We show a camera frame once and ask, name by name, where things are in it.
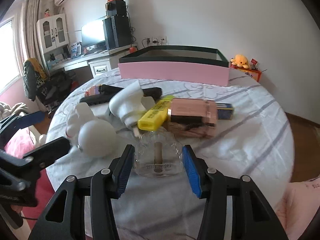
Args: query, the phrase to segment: perfume bottle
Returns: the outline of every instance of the perfume bottle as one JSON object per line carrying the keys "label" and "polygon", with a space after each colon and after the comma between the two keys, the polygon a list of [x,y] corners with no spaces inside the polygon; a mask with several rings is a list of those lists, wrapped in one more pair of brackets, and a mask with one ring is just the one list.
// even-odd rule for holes
{"label": "perfume bottle", "polygon": [[144,177],[176,175],[183,169],[182,144],[170,132],[147,132],[140,137],[133,167]]}

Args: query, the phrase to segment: toy figure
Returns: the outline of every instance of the toy figure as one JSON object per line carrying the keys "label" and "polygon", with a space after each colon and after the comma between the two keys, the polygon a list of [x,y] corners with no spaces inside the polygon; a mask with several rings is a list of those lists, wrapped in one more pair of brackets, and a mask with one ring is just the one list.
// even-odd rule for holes
{"label": "toy figure", "polygon": [[49,9],[45,10],[44,17],[50,17],[50,13],[49,12],[50,12]]}
{"label": "toy figure", "polygon": [[231,62],[232,62],[232,65],[234,66],[243,67],[245,69],[249,68],[248,59],[243,55],[240,55],[240,54],[236,55],[235,58],[231,59]]}

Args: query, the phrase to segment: pink wall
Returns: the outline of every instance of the pink wall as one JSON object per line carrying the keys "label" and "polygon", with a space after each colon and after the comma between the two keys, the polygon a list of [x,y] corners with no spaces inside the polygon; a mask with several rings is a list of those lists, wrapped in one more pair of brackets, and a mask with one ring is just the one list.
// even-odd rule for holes
{"label": "pink wall", "polygon": [[27,105],[31,113],[39,111],[39,107],[36,102],[32,102],[24,95],[22,77],[0,94],[0,102],[5,102],[11,107],[16,103],[23,102]]}

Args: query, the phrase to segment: window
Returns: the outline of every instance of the window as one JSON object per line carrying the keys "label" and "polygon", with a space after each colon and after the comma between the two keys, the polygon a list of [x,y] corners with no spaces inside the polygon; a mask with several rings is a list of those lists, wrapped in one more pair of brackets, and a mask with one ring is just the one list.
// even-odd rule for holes
{"label": "window", "polygon": [[0,91],[19,76],[12,21],[0,27]]}

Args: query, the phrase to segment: computer monitor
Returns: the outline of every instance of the computer monitor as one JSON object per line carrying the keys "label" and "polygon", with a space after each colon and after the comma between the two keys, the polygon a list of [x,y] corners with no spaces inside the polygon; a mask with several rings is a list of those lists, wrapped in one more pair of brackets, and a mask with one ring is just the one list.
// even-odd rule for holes
{"label": "computer monitor", "polygon": [[101,17],[82,26],[81,36],[83,48],[106,41],[103,29],[103,20],[106,18],[108,18],[108,16]]}

